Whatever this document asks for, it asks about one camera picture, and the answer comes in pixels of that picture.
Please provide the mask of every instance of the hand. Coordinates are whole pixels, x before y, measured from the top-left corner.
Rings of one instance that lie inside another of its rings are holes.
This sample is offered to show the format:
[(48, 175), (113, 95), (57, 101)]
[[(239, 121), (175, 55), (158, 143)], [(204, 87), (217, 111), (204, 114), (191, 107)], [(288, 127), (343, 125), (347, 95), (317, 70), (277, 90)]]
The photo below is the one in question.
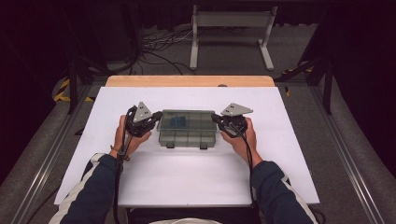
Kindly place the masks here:
[[(251, 122), (250, 118), (245, 119), (247, 121), (246, 139), (251, 151), (252, 167), (254, 167), (262, 161), (262, 157), (256, 150), (257, 140), (256, 133), (253, 129), (253, 123)], [(231, 144), (231, 146), (233, 146), (233, 150), (236, 152), (236, 154), (238, 154), (248, 164), (248, 151), (244, 139), (241, 136), (231, 138), (225, 132), (220, 132), (220, 134), (224, 141), (228, 142), (229, 144)]]
[[(124, 130), (124, 124), (125, 124), (125, 115), (122, 115), (120, 117), (120, 124), (119, 124), (119, 127), (116, 130), (116, 136), (114, 138), (113, 148), (115, 148), (115, 149), (119, 149), (122, 146), (122, 141), (123, 141), (122, 134), (123, 134), (123, 130)], [(146, 142), (149, 139), (150, 136), (151, 136), (151, 132), (148, 132), (148, 133), (145, 133), (143, 136), (141, 136), (139, 138), (138, 137), (133, 137), (131, 139), (131, 136), (128, 134), (128, 139), (126, 140), (125, 146), (127, 147), (128, 143), (129, 143), (129, 146), (128, 146), (128, 149), (126, 151), (125, 158), (129, 158), (129, 155), (134, 153), (137, 150), (137, 148), (140, 146), (140, 144)], [(114, 158), (117, 158), (117, 150), (111, 150), (108, 154), (113, 156)]]

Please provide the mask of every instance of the black equipment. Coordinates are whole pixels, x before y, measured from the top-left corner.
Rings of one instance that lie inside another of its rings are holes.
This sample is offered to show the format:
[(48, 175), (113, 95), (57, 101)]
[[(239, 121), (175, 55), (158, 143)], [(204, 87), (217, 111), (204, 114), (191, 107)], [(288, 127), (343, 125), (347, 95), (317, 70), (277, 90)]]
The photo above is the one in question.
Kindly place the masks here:
[(232, 103), (221, 112), (223, 116), (217, 114), (212, 114), (211, 116), (213, 122), (218, 124), (220, 130), (227, 133), (231, 138), (235, 138), (242, 136), (247, 130), (248, 124), (243, 114), (251, 112), (253, 112), (252, 109)]
[[(128, 158), (126, 157), (126, 151), (128, 150), (128, 146), (131, 143), (132, 138), (134, 137), (142, 137), (145, 133), (148, 133), (155, 127), (155, 122), (161, 119), (163, 116), (163, 112), (158, 111), (154, 114), (151, 114), (149, 109), (140, 102), (136, 107), (135, 105), (131, 107), (126, 113), (124, 130), (122, 133), (122, 146), (118, 151), (117, 163), (116, 163), (116, 187), (114, 192), (114, 202), (113, 202), (113, 216), (116, 223), (120, 223), (118, 217), (118, 206), (119, 206), (119, 185), (120, 185), (120, 176), (122, 172), (123, 161)], [(125, 144), (125, 134), (126, 131), (131, 135), (129, 142)]]

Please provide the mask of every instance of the white table surface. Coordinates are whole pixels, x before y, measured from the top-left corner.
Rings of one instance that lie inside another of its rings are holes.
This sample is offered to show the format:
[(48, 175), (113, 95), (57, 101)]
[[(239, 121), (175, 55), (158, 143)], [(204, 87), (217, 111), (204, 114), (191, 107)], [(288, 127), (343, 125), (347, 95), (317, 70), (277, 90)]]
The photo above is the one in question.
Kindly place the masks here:
[[(304, 156), (275, 87), (103, 87), (56, 196), (59, 204), (81, 179), (94, 153), (107, 153), (114, 143), (120, 115), (143, 101), (154, 113), (163, 109), (214, 110), (230, 103), (253, 109), (257, 149), (288, 174), (292, 186), (307, 203), (319, 203)], [(152, 136), (124, 163), (120, 206), (243, 206), (251, 203), (248, 166), (219, 133), (208, 150), (166, 148)]]

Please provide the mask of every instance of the gray carpet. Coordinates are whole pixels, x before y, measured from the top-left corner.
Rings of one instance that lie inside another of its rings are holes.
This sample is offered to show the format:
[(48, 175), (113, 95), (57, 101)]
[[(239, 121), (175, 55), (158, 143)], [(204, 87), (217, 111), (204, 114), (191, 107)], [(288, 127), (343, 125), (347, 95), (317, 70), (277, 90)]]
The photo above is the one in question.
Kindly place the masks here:
[[(278, 77), (285, 69), (296, 66), (304, 48), (315, 30), (315, 26), (275, 27), (268, 44), (275, 70), (265, 69), (257, 39), (262, 32), (258, 29), (246, 29), (240, 35), (234, 35), (221, 29), (207, 30), (200, 35), (200, 48), (197, 75), (269, 75)], [(154, 51), (172, 62), (190, 63), (191, 42), (176, 43), (164, 51)], [(150, 63), (164, 63), (164, 60), (145, 54)], [(180, 66), (185, 75), (192, 71)], [(133, 73), (140, 75), (174, 75), (177, 70), (170, 64), (135, 64)], [(89, 96), (95, 96), (105, 80), (97, 78), (91, 87)], [(290, 85), (291, 96), (287, 96), (284, 87)], [(371, 223), (360, 198), (351, 184), (345, 166), (340, 160), (336, 144), (332, 140), (329, 127), (320, 113), (318, 104), (304, 83), (279, 84), (285, 107), (290, 116), (293, 129), (301, 145), (308, 168), (318, 191), (320, 204), (314, 208), (323, 212), (327, 223)], [(84, 127), (90, 115), (93, 102), (84, 102), (77, 111), (76, 120), (66, 136), (63, 149), (51, 170), (46, 184), (41, 190), (32, 210), (60, 184), (60, 179), (73, 156), (79, 136), (75, 132)], [(57, 102), (56, 107), (37, 131), (29, 146), (21, 155), (7, 180), (0, 187), (0, 223), (11, 223), (27, 190), (34, 181), (35, 173), (46, 158), (57, 133), (62, 127), (69, 107), (67, 102)], [(370, 144), (361, 133), (359, 126), (351, 117), (342, 96), (333, 85), (332, 118), (337, 123), (350, 154), (355, 160), (367, 187), (384, 218), (385, 223), (396, 223), (394, 205), (396, 204), (396, 181), (386, 170)], [(53, 205), (54, 196), (35, 215), (31, 223), (47, 223), (57, 207)], [(112, 214), (106, 223), (113, 223)]]

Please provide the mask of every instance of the striped sleeve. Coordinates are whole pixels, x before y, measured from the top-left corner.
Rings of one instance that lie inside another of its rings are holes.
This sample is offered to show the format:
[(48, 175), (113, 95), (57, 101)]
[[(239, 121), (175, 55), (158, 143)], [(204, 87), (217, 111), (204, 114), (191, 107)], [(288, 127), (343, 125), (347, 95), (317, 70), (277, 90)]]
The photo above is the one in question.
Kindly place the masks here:
[(114, 196), (116, 159), (98, 153), (82, 180), (73, 187), (49, 223), (104, 223)]
[(253, 169), (252, 185), (267, 224), (317, 223), (308, 205), (276, 163), (262, 161), (257, 164)]

